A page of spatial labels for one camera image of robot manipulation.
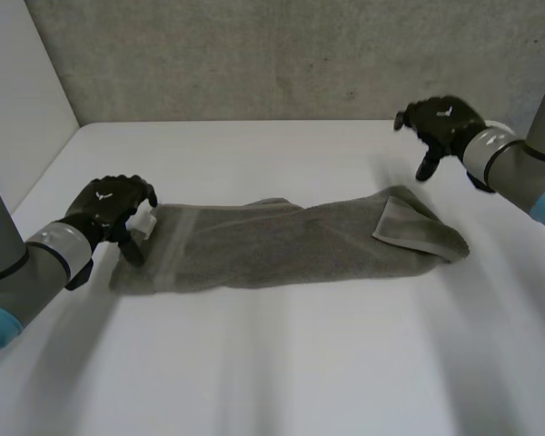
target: robotic hand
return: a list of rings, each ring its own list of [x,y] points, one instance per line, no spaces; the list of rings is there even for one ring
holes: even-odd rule
[[[117,243],[129,263],[144,263],[126,222],[145,200],[157,206],[154,188],[139,176],[95,179],[63,219],[24,243],[0,197],[0,348],[63,288],[73,290],[89,280],[98,243]]]
[[[477,189],[499,193],[545,225],[545,96],[525,141],[486,125],[454,96],[408,104],[396,115],[394,130],[403,126],[428,145],[416,179],[430,179],[443,157],[457,156]]]
[[[410,127],[428,145],[428,151],[421,162],[416,179],[425,182],[430,179],[444,156],[454,155],[461,161],[466,146],[472,139],[487,129],[484,120],[474,109],[458,97],[433,97],[418,103],[410,103],[405,111],[398,112],[394,130]],[[494,193],[485,183],[467,171],[477,189]]]
[[[59,223],[79,229],[92,250],[99,242],[117,243],[127,262],[141,266],[144,258],[125,224],[145,200],[157,206],[154,187],[138,175],[94,179],[74,199]]]

